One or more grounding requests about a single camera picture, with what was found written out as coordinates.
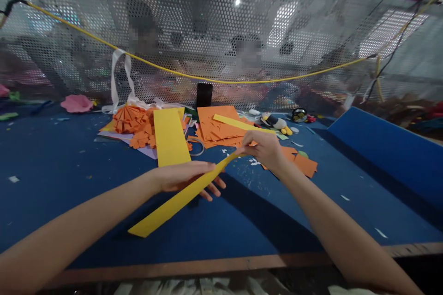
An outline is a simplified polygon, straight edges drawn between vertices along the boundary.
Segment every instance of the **table edge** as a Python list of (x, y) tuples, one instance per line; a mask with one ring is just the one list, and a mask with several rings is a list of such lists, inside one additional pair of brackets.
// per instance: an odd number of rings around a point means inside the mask
[[(443, 242), (402, 244), (385, 246), (383, 249), (393, 258), (443, 254)], [(56, 276), (45, 288), (57, 288), (79, 283), (112, 282), (141, 278), (190, 276), (229, 271), (278, 267), (307, 267), (329, 264), (332, 264), (332, 261), (325, 252), (306, 252), (299, 254), (274, 254), (215, 260), (65, 270)]]

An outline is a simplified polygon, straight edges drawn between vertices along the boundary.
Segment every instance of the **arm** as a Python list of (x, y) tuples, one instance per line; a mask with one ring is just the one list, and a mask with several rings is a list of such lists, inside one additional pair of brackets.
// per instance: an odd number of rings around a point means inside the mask
[[(250, 147), (252, 141), (258, 145)], [(423, 294), (364, 229), (284, 157), (275, 135), (248, 131), (242, 145), (236, 153), (253, 155), (289, 189), (324, 249), (350, 283), (399, 295)]]
[[(0, 294), (35, 293), (153, 195), (182, 189), (214, 167), (192, 161), (156, 168), (60, 215), (0, 255)], [(208, 188), (220, 196), (213, 184)], [(201, 195), (212, 200), (206, 191)]]

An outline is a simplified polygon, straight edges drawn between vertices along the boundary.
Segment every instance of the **perforated metal mesh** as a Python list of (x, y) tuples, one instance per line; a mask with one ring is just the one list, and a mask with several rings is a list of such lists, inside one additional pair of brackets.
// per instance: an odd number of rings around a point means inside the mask
[[(398, 0), (30, 0), (148, 61), (182, 73), (228, 81), (299, 76), (377, 53), (413, 15)], [(407, 29), (384, 72), (385, 97), (443, 95), (436, 38), (442, 19), (421, 15)], [(1, 31), (0, 83), (32, 96), (110, 98), (112, 49), (34, 9), (16, 5)], [(396, 42), (382, 52), (384, 61)], [(362, 95), (375, 72), (367, 60), (329, 73), (264, 84), (214, 83), (213, 103), (323, 111)], [(132, 61), (137, 96), (193, 105), (197, 80)], [(129, 94), (122, 62), (120, 100)]]

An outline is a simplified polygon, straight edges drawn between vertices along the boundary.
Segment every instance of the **blue board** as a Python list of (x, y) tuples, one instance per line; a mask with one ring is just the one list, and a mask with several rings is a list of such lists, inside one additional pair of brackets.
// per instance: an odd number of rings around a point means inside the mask
[[(123, 142), (94, 141), (99, 128), (110, 121), (107, 115), (66, 114), (58, 106), (35, 117), (27, 116), (26, 107), (15, 111), (20, 118), (0, 123), (0, 252), (76, 205), (156, 167), (156, 161)], [(70, 120), (57, 121), (65, 117)], [(314, 183), (380, 244), (443, 242), (442, 218), (428, 204), (404, 192), (403, 186), (393, 186), (396, 181), (391, 176), (350, 150), (323, 124), (309, 124), (314, 134), (304, 126), (282, 145), (302, 150), (319, 163)], [(213, 147), (195, 159), (219, 162), (226, 157), (222, 149), (234, 151)], [(146, 239), (128, 234), (132, 225), (172, 196), (160, 194), (70, 268), (322, 251), (288, 190), (249, 160), (229, 164), (222, 174), (227, 188), (221, 198), (211, 203), (194, 199)], [(20, 181), (10, 182), (11, 176)]]
[(329, 132), (443, 211), (443, 146), (355, 107)]

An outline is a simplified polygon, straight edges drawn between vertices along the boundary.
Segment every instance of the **blue table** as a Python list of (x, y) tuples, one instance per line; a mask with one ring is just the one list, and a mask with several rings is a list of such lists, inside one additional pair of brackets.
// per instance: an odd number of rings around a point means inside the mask
[[(123, 142), (95, 141), (108, 115), (66, 114), (59, 106), (36, 116), (29, 116), (27, 107), (15, 111), (19, 118), (0, 123), (0, 252), (76, 205), (156, 167), (156, 161)], [(57, 120), (65, 117), (70, 120)], [(335, 139), (320, 121), (297, 128), (299, 134), (281, 144), (318, 162), (313, 182), (391, 255), (443, 252), (440, 213)], [(219, 162), (226, 157), (222, 149), (234, 151), (213, 147), (195, 159)], [(327, 262), (288, 190), (249, 159), (236, 159), (222, 174), (227, 184), (222, 198), (194, 199), (146, 239), (128, 234), (172, 194), (154, 197), (53, 285)], [(12, 183), (11, 176), (20, 181)]]

